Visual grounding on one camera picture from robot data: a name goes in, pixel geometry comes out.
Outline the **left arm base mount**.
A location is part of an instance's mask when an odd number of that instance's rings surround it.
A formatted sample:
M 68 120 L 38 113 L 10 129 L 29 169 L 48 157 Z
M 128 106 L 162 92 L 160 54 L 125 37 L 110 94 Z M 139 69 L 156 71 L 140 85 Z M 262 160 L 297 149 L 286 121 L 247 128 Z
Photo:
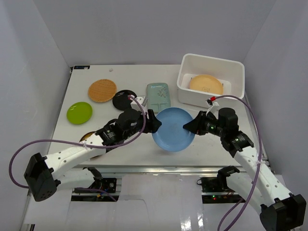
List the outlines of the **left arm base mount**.
M 72 201 L 80 202 L 117 202 L 117 178 L 102 178 L 88 188 L 74 188 Z

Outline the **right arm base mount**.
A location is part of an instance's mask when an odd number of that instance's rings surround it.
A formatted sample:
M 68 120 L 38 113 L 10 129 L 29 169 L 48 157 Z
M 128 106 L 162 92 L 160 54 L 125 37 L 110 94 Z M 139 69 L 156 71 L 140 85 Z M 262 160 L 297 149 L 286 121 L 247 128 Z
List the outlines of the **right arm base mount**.
M 244 203 L 245 200 L 230 189 L 222 189 L 217 178 L 201 177 L 196 182 L 202 188 L 203 204 L 235 204 Z

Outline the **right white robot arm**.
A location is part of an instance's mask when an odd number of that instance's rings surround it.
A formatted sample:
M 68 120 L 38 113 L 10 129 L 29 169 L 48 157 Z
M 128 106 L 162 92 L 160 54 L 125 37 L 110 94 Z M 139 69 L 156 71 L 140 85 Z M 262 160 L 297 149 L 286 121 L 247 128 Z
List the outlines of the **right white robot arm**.
M 218 136 L 223 148 L 245 169 L 248 179 L 234 166 L 220 169 L 217 185 L 223 192 L 235 191 L 249 203 L 265 230 L 289 231 L 304 223 L 307 205 L 304 197 L 294 195 L 258 159 L 254 143 L 239 130 L 238 116 L 233 109 L 219 109 L 218 117 L 200 111 L 183 128 L 196 135 Z

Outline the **beige round plate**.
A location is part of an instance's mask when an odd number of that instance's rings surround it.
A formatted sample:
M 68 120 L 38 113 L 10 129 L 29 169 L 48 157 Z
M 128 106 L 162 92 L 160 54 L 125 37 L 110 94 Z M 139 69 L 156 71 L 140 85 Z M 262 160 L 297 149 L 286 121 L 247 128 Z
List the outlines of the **beige round plate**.
M 211 75 L 197 75 L 189 83 L 191 90 L 202 91 L 212 94 L 223 94 L 222 83 Z

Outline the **blue round plate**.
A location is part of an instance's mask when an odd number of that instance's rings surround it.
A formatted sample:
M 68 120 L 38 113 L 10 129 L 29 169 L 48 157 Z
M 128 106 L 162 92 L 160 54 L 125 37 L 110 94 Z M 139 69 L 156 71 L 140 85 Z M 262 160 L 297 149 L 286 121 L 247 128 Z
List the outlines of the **blue round plate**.
M 162 123 L 156 133 L 152 134 L 154 142 L 168 152 L 179 152 L 193 142 L 195 134 L 183 126 L 192 121 L 192 116 L 184 109 L 170 107 L 162 110 L 156 116 Z

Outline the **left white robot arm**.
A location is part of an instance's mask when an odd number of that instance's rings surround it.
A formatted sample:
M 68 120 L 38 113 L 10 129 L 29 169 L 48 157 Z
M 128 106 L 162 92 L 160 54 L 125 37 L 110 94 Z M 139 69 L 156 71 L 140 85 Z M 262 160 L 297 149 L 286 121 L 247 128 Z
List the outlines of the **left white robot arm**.
M 123 146 L 138 135 L 156 133 L 161 125 L 151 109 L 146 113 L 127 109 L 82 142 L 72 143 L 71 147 L 46 156 L 34 154 L 24 173 L 34 200 L 41 202 L 50 198 L 57 190 L 74 188 L 82 193 L 90 191 L 108 194 L 107 183 L 96 168 L 73 168 Z

